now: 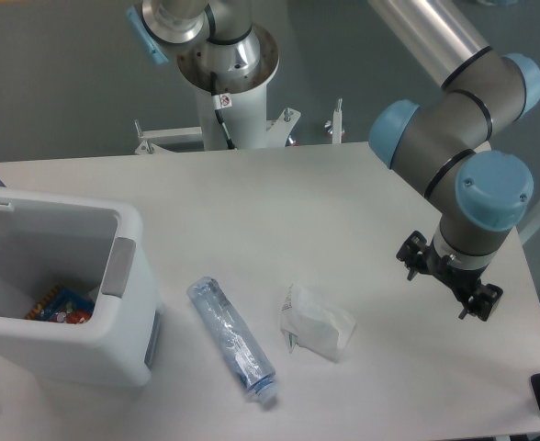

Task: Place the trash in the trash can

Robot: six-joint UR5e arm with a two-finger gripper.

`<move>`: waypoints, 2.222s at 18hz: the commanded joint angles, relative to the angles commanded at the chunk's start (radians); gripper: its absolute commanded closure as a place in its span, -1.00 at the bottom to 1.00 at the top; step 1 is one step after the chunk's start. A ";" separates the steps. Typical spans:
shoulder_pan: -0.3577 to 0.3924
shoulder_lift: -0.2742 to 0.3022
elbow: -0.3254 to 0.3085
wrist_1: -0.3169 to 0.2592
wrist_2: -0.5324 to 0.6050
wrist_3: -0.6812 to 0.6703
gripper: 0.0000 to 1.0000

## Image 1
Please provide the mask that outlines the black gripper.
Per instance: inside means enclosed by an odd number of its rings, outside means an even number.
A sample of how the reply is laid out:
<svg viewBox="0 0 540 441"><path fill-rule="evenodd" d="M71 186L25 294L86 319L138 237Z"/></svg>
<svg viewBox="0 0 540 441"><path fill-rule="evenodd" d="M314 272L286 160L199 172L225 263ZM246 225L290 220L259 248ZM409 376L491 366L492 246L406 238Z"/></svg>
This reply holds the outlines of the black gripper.
<svg viewBox="0 0 540 441"><path fill-rule="evenodd" d="M414 231L403 242L396 258L407 268L408 280L418 274L431 275L450 288L463 306L458 315L460 320L471 315L487 321L499 304L503 289L480 280L487 268L485 259L471 259L445 246L446 243L436 242L430 246L419 231Z"/></svg>

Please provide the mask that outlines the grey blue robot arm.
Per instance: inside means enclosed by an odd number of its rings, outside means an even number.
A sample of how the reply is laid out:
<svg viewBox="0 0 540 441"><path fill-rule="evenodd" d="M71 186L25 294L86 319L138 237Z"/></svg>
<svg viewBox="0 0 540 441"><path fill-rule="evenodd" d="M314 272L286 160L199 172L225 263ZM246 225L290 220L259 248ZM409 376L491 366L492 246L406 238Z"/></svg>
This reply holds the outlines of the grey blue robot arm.
<svg viewBox="0 0 540 441"><path fill-rule="evenodd" d="M540 69L499 55L450 1L375 1L373 9L444 92L435 105L400 100L372 124L368 144L441 215L432 238L412 233L397 258L435 277L487 320L501 288L481 277L526 212L534 180L513 155L482 145L540 100ZM197 93L208 150L283 148L286 110L266 118L265 88L278 67L273 37L248 1L140 1L128 21L155 63L176 61Z"/></svg>

